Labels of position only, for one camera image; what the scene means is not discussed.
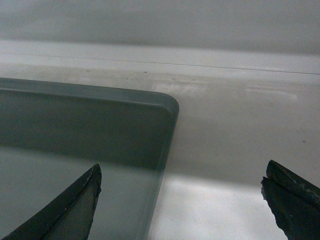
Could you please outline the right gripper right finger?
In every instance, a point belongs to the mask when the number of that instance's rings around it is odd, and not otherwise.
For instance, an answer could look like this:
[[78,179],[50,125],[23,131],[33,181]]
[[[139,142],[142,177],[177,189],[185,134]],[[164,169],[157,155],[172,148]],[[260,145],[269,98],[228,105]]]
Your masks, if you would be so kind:
[[261,181],[261,194],[287,239],[320,238],[319,187],[270,160]]

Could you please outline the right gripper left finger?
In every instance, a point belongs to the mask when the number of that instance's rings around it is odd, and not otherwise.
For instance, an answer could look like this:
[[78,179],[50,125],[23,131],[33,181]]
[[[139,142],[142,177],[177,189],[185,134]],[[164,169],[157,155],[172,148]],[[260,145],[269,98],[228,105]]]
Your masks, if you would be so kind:
[[93,165],[4,240],[87,240],[94,220],[102,172]]

